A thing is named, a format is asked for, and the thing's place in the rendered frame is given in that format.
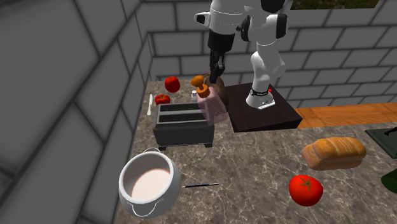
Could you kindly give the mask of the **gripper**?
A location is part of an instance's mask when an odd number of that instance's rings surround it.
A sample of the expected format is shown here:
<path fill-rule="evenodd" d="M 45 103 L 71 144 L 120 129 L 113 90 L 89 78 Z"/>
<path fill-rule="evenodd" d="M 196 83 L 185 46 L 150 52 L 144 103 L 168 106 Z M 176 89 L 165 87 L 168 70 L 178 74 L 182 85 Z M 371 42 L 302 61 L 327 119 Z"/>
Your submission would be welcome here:
<path fill-rule="evenodd" d="M 207 46 L 210 49 L 210 83 L 216 83 L 225 71 L 225 53 L 232 49 L 235 34 L 218 34 L 209 30 Z"/>

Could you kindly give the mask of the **brown jug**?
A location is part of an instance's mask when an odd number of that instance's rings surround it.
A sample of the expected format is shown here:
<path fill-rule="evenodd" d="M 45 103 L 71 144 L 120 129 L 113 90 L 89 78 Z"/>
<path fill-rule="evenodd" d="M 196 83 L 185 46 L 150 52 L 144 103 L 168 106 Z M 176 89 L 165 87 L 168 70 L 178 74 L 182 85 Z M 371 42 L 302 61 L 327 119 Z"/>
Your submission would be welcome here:
<path fill-rule="evenodd" d="M 219 77 L 217 77 L 215 83 L 209 82 L 209 84 L 215 90 L 215 92 L 218 94 L 218 96 L 222 100 L 226 110 L 228 111 L 229 100 L 228 100 L 228 95 L 227 95 L 224 81 L 219 76 Z"/>

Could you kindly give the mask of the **pink soap dispenser orange pump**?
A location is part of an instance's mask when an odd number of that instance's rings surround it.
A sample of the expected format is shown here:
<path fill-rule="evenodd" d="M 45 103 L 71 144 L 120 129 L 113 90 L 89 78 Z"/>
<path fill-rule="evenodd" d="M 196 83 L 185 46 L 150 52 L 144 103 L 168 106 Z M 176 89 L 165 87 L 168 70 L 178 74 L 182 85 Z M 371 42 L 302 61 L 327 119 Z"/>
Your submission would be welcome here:
<path fill-rule="evenodd" d="M 197 103 L 209 124 L 224 122 L 228 112 L 218 92 L 210 84 L 205 84 L 203 75 L 194 76 L 190 81 L 195 87 Z"/>

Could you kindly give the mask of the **round red tomato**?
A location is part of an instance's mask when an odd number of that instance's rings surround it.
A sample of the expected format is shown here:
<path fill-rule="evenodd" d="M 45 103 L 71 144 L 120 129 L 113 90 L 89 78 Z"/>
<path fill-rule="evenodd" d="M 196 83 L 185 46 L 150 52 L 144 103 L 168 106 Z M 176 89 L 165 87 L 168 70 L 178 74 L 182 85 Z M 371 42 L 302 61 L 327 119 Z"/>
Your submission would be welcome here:
<path fill-rule="evenodd" d="M 164 81 L 165 88 L 170 93 L 175 93 L 180 89 L 180 82 L 175 76 L 169 76 Z"/>

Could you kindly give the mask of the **dark robot stand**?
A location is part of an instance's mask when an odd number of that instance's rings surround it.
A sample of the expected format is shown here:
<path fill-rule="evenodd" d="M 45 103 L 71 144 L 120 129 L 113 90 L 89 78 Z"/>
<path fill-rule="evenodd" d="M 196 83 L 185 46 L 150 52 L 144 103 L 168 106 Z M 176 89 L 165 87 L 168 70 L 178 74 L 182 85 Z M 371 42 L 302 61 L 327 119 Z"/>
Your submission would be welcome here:
<path fill-rule="evenodd" d="M 295 129 L 303 118 L 289 105 L 272 86 L 275 105 L 256 109 L 246 104 L 252 83 L 225 87 L 228 96 L 228 114 L 234 132 Z"/>

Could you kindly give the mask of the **dark grey toaster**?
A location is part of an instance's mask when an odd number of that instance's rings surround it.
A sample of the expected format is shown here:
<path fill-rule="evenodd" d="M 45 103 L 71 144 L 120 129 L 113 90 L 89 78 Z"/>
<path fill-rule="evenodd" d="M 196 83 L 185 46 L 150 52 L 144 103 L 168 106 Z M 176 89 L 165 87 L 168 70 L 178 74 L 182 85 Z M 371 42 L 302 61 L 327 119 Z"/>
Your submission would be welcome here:
<path fill-rule="evenodd" d="M 153 114 L 153 133 L 160 150 L 170 146 L 212 146 L 214 125 L 196 102 L 159 104 Z"/>

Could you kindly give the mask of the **brown bread loaf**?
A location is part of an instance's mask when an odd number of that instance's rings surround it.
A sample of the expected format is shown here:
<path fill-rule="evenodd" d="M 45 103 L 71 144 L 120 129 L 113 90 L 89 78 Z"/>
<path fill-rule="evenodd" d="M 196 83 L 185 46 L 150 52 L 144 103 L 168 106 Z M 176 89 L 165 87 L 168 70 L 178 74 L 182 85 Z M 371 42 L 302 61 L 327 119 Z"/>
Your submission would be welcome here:
<path fill-rule="evenodd" d="M 306 164 L 315 171 L 355 168 L 365 156 L 364 145 L 352 137 L 318 139 L 302 150 Z"/>

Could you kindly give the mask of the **large red tomato green stem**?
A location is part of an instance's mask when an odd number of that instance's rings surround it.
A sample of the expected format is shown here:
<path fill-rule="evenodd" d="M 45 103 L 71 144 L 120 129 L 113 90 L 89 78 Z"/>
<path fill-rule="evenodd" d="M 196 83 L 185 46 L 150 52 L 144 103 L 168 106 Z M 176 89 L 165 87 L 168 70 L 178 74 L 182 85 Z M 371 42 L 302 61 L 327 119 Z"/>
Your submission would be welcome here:
<path fill-rule="evenodd" d="M 289 182 L 289 194 L 297 204 L 310 207 L 323 196 L 323 186 L 313 177 L 297 175 Z"/>

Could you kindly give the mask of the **dark green flat appliance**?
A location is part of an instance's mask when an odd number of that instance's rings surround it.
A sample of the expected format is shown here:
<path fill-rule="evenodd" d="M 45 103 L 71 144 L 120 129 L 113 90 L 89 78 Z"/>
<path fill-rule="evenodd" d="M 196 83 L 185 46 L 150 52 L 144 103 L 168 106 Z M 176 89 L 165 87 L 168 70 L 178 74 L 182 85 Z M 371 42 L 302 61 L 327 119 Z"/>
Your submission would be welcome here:
<path fill-rule="evenodd" d="M 397 127 L 365 132 L 393 159 L 397 158 Z"/>

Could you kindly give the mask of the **dark green rounded object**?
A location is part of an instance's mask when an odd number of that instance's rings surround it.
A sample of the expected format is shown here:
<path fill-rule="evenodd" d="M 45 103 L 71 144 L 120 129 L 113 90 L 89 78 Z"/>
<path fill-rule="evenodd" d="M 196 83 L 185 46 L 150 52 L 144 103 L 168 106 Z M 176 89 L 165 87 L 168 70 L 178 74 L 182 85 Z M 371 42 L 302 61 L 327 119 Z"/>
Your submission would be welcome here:
<path fill-rule="evenodd" d="M 397 194 L 397 169 L 383 175 L 380 180 L 390 192 Z"/>

